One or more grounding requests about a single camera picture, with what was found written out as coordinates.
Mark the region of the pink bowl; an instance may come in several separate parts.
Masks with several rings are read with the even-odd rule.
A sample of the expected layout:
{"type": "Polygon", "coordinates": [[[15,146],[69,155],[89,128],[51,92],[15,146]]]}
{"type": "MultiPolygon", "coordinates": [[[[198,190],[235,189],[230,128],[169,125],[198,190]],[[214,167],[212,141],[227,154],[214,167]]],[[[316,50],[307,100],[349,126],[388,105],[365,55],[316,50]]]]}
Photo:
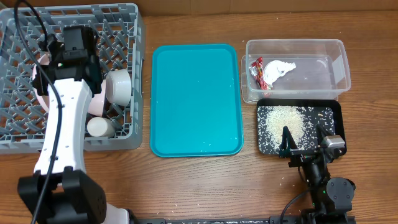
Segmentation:
{"type": "Polygon", "coordinates": [[[106,81],[101,84],[101,93],[95,94],[90,101],[88,113],[94,116],[102,116],[106,101],[106,81]]]}

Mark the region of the large white plate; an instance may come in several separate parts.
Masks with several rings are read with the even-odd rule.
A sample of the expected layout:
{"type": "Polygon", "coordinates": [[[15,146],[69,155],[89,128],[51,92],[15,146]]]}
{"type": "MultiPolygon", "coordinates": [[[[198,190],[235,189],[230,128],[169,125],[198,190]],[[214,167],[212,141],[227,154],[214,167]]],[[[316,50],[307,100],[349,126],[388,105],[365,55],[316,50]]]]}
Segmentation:
{"type": "MultiPolygon", "coordinates": [[[[41,65],[49,64],[49,54],[45,53],[41,58],[38,59],[41,65]]],[[[40,106],[48,113],[49,112],[49,97],[47,95],[39,95],[39,91],[42,89],[40,86],[41,78],[37,70],[37,65],[34,64],[32,73],[32,86],[35,93],[35,97],[38,100],[40,106]]]]}

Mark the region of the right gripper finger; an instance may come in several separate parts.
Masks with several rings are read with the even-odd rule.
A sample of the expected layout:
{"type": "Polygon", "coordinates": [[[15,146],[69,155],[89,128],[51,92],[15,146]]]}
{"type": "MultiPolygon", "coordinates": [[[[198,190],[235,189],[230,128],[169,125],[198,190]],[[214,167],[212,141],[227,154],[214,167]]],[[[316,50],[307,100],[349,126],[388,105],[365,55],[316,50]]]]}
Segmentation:
{"type": "Polygon", "coordinates": [[[322,125],[316,124],[315,126],[316,133],[317,133],[317,143],[321,146],[322,141],[327,136],[332,136],[332,133],[327,131],[322,125]]]}
{"type": "Polygon", "coordinates": [[[279,146],[279,157],[291,157],[298,151],[298,147],[287,126],[282,130],[282,142],[279,146]]]}

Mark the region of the white cup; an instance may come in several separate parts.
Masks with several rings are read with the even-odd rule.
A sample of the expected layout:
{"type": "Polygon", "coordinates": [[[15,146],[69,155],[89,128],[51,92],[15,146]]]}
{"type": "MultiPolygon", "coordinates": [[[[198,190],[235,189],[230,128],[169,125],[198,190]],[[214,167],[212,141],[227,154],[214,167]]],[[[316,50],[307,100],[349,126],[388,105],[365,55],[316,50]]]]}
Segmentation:
{"type": "Polygon", "coordinates": [[[89,120],[87,124],[88,133],[93,137],[110,138],[115,135],[116,130],[110,119],[95,117],[89,120]]]}

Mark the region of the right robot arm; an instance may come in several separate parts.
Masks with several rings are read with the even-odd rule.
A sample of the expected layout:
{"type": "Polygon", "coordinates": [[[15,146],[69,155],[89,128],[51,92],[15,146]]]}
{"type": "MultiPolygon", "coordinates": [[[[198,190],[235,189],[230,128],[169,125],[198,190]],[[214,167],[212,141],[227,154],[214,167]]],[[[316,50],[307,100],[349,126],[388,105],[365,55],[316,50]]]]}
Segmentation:
{"type": "Polygon", "coordinates": [[[279,223],[354,223],[347,216],[352,210],[355,183],[343,177],[331,177],[327,165],[346,152],[345,140],[316,125],[318,145],[314,149],[300,150],[287,126],[283,127],[279,157],[289,158],[289,167],[296,167],[307,185],[283,209],[279,223]],[[288,208],[309,194],[312,208],[304,209],[299,216],[286,217],[288,208]]]}

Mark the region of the red snack wrapper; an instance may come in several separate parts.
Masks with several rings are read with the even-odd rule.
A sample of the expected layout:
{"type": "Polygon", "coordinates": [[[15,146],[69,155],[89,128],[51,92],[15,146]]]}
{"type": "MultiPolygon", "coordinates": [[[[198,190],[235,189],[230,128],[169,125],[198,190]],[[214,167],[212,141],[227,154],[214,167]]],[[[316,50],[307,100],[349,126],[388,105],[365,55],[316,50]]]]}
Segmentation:
{"type": "Polygon", "coordinates": [[[257,58],[250,64],[249,71],[254,79],[257,81],[257,84],[261,90],[270,90],[271,86],[266,83],[264,79],[264,70],[263,70],[263,59],[262,57],[257,58]]]}

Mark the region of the white wrapper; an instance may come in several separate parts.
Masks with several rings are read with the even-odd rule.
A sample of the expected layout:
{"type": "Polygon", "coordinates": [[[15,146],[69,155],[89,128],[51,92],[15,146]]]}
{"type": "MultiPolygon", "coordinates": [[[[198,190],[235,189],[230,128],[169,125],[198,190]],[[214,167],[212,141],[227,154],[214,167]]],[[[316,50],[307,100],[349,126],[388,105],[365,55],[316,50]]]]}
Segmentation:
{"type": "Polygon", "coordinates": [[[269,88],[273,87],[274,82],[286,75],[288,72],[296,68],[296,64],[283,62],[280,60],[273,60],[269,62],[263,69],[263,80],[269,88]]]}

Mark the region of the pile of rice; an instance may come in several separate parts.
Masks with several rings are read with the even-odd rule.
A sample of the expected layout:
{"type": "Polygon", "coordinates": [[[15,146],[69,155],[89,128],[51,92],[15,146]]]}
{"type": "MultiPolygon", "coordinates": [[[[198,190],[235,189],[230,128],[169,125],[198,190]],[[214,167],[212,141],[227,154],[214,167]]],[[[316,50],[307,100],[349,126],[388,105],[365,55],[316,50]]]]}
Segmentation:
{"type": "Polygon", "coordinates": [[[283,127],[288,127],[301,150],[317,145],[316,125],[335,134],[333,112],[329,107],[260,106],[257,108],[257,139],[265,155],[277,155],[282,143],[283,127]]]}

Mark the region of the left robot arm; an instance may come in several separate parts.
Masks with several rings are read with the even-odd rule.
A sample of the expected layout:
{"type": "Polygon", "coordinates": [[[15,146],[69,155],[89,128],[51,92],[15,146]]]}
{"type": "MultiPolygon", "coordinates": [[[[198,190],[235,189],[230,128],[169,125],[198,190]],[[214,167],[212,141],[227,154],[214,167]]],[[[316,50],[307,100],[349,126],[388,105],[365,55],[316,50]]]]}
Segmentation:
{"type": "Polygon", "coordinates": [[[103,82],[97,40],[90,27],[67,27],[63,42],[50,40],[49,63],[36,65],[33,86],[49,98],[49,114],[34,173],[17,185],[32,223],[136,222],[130,210],[110,205],[85,171],[86,116],[103,82]]]}

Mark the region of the grey bowl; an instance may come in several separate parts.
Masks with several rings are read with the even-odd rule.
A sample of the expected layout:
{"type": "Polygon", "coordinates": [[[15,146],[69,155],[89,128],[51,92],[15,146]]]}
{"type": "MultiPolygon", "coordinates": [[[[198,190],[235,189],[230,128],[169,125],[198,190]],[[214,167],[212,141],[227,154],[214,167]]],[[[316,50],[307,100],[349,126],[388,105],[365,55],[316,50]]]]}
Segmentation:
{"type": "Polygon", "coordinates": [[[111,71],[106,76],[106,98],[110,103],[127,106],[131,100],[132,83],[127,70],[111,71]]]}

